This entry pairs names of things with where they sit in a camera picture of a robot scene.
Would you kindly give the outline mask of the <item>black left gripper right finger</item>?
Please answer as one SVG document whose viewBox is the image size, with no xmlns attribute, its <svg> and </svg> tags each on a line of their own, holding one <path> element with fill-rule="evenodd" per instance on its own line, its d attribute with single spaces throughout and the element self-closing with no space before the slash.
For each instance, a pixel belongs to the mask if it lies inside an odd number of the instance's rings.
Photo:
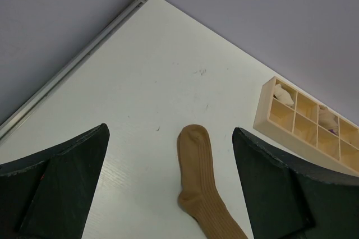
<svg viewBox="0 0 359 239">
<path fill-rule="evenodd" d="M 236 127 L 236 166 L 255 238 L 358 238 L 358 177 Z"/>
</svg>

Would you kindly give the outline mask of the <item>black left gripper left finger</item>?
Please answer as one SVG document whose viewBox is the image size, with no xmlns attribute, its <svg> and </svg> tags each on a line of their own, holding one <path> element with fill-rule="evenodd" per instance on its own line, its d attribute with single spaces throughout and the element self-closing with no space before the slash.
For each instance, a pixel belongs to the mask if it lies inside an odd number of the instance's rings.
<svg viewBox="0 0 359 239">
<path fill-rule="evenodd" d="M 1 238 L 81 238 L 109 137 L 102 123 L 1 164 Z"/>
</svg>

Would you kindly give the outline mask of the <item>tan ribbed sock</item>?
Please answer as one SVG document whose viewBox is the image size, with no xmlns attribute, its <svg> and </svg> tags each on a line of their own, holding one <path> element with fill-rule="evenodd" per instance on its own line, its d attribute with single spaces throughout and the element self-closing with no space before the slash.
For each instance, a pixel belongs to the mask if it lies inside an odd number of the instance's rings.
<svg viewBox="0 0 359 239">
<path fill-rule="evenodd" d="M 188 125 L 177 138 L 182 190 L 179 206 L 207 238 L 247 238 L 230 215 L 215 185 L 210 137 L 205 127 Z"/>
</svg>

